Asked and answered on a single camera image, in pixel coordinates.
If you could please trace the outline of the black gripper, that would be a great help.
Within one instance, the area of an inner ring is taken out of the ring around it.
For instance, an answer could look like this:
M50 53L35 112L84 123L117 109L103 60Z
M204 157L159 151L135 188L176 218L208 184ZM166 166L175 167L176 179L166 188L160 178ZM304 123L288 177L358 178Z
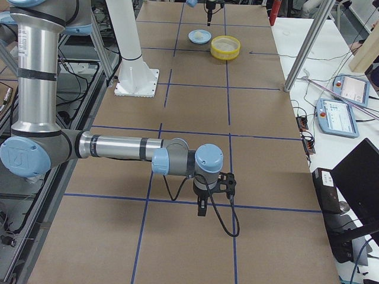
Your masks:
M194 193L197 195L198 216L205 217L207 213L207 204L210 194L208 190L202 190L194 187Z
M211 25L212 20L212 10L216 8L216 0L206 0L206 9L207 9L207 26Z

